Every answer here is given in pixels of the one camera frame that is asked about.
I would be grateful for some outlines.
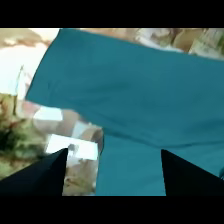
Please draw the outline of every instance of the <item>teal cloth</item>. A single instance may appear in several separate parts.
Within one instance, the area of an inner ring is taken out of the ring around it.
[[[97,195],[164,195],[160,149],[218,175],[224,63],[60,30],[27,100],[74,109],[104,128]]]

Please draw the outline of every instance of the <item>blue fabric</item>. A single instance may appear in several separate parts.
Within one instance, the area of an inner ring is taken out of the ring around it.
[[[160,149],[218,175],[224,63],[61,30],[27,99],[104,128],[97,195],[164,195]]]

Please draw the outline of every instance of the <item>folded cloth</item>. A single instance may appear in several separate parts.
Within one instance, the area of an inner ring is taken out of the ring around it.
[[[224,166],[223,70],[222,61],[62,29],[26,98],[104,128],[97,195],[163,195],[162,148],[215,175]]]

